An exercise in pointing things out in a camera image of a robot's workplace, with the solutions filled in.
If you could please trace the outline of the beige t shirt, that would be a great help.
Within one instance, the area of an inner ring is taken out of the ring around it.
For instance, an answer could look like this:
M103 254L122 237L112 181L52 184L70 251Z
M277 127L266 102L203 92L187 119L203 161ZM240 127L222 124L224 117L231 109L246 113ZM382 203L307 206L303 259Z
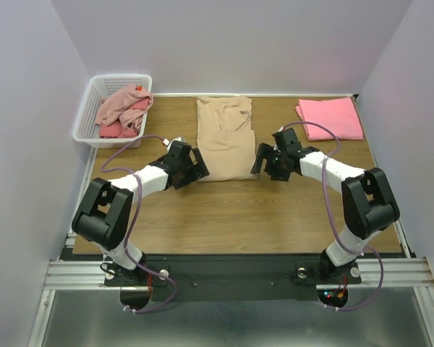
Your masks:
M207 181L251 180L255 163L252 100L240 95L197 98L197 146L209 175Z

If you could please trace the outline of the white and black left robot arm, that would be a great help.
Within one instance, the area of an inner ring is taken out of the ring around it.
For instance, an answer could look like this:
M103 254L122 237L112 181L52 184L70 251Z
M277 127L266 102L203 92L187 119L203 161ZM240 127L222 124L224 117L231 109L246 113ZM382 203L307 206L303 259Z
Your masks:
M144 253L130 240L140 214L142 199L171 187L181 189L209 176L198 148L181 138L168 141L165 155L139 171L122 168L127 175L114 180L95 178L86 189L72 220L72 230L95 244L122 269L122 277L132 285L142 283L146 273L167 279L142 264Z

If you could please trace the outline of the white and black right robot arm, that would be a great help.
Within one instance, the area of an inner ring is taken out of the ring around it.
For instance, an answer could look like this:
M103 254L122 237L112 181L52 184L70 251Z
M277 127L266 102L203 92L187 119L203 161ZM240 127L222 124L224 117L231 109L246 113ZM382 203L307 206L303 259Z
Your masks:
M344 228L332 227L335 241L320 255L321 279L334 282L362 255L368 242L400 218L400 209L385 172L355 168L330 158L315 147L303 147L293 129L272 134L275 145L258 147L252 174L265 171L273 181L292 173L322 183L328 219L333 222L328 188L341 195Z

